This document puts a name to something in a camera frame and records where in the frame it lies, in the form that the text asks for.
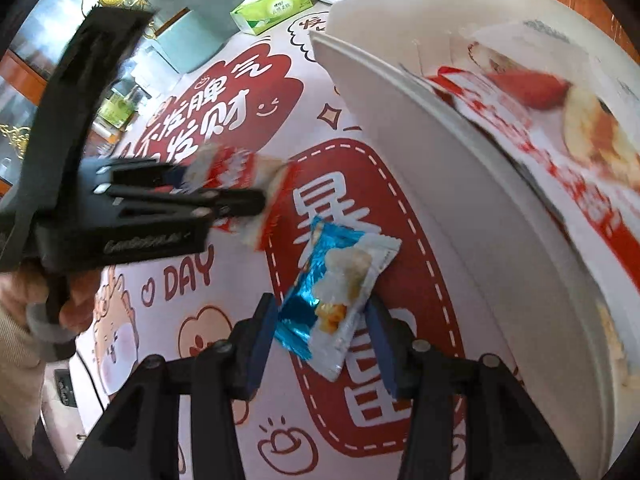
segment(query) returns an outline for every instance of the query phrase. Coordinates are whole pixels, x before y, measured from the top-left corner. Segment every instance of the screw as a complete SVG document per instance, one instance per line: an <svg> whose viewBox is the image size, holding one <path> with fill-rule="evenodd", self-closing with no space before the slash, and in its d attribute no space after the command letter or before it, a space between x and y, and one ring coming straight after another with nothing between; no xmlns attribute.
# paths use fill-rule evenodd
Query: screw
<svg viewBox="0 0 640 480"><path fill-rule="evenodd" d="M213 343L213 349L219 354L228 354L233 347L233 344L226 339L219 339Z"/></svg>
<svg viewBox="0 0 640 480"><path fill-rule="evenodd" d="M428 352L431 350L431 345L428 341L424 339L416 339L413 343L411 343L412 348L416 352Z"/></svg>
<svg viewBox="0 0 640 480"><path fill-rule="evenodd" d="M209 216L211 213L212 211L208 207L197 207L191 211L191 215L196 218L204 218L205 216Z"/></svg>
<svg viewBox="0 0 640 480"><path fill-rule="evenodd" d="M500 358L497 355L485 354L482 356L482 364L489 368L497 368L500 366Z"/></svg>
<svg viewBox="0 0 640 480"><path fill-rule="evenodd" d="M162 363L164 363L164 357L158 354L151 354L145 357L145 360L142 361L142 365L145 368L151 370L152 368L158 368Z"/></svg>

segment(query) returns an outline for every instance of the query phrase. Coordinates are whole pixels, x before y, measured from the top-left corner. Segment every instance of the green tissue box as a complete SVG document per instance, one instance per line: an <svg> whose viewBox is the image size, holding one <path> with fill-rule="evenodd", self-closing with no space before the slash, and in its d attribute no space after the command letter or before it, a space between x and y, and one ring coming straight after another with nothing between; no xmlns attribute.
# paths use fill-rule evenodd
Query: green tissue box
<svg viewBox="0 0 640 480"><path fill-rule="evenodd" d="M256 36L312 5L311 0L245 0L231 17L242 32Z"/></svg>

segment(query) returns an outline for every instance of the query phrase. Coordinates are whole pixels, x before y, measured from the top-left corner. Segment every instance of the red packaging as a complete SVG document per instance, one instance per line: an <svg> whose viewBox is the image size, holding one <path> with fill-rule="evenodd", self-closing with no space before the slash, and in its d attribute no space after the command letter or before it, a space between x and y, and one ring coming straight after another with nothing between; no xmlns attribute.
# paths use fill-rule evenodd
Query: red packaging
<svg viewBox="0 0 640 480"><path fill-rule="evenodd" d="M238 234L256 250L264 250L280 217L279 203L291 191L297 164L260 155L242 148L210 143L202 146L187 168L182 188L261 189L266 195L264 211L252 218L223 218L214 227Z"/></svg>

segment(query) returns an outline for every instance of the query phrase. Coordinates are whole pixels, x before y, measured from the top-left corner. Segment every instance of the human hand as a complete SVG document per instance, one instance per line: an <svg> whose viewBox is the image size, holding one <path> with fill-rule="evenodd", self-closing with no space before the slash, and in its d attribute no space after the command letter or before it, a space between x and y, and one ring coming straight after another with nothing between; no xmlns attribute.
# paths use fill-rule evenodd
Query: human hand
<svg viewBox="0 0 640 480"><path fill-rule="evenodd" d="M70 299L60 310L60 325L75 333L89 328L100 273L100 270L89 270L69 277ZM0 274L0 305L23 328L28 328L27 305L44 303L48 295L47 281L34 263L25 262L15 272Z"/></svg>

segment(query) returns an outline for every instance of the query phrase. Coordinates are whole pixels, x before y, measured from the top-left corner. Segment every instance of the blue snack wrapper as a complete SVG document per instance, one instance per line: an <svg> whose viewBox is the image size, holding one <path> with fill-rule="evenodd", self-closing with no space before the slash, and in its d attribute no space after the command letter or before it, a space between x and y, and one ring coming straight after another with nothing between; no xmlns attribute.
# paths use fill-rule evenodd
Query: blue snack wrapper
<svg viewBox="0 0 640 480"><path fill-rule="evenodd" d="M312 253L280 307L275 337L335 381L373 286L401 241L318 217L311 241Z"/></svg>

